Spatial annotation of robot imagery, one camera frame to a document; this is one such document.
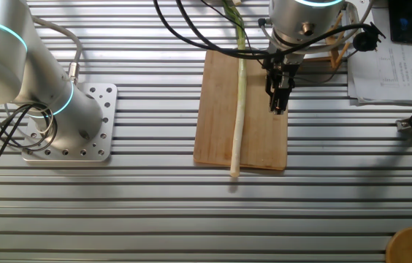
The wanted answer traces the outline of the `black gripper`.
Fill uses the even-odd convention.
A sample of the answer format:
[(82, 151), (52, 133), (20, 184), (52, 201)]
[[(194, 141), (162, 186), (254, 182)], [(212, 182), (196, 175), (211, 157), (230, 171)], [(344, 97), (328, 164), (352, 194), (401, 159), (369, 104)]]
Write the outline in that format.
[(287, 108), (290, 93), (295, 87), (294, 77), (300, 67), (300, 55), (288, 54), (278, 58), (265, 58), (263, 69), (266, 70), (265, 91), (270, 91), (270, 111), (280, 114), (281, 108)]

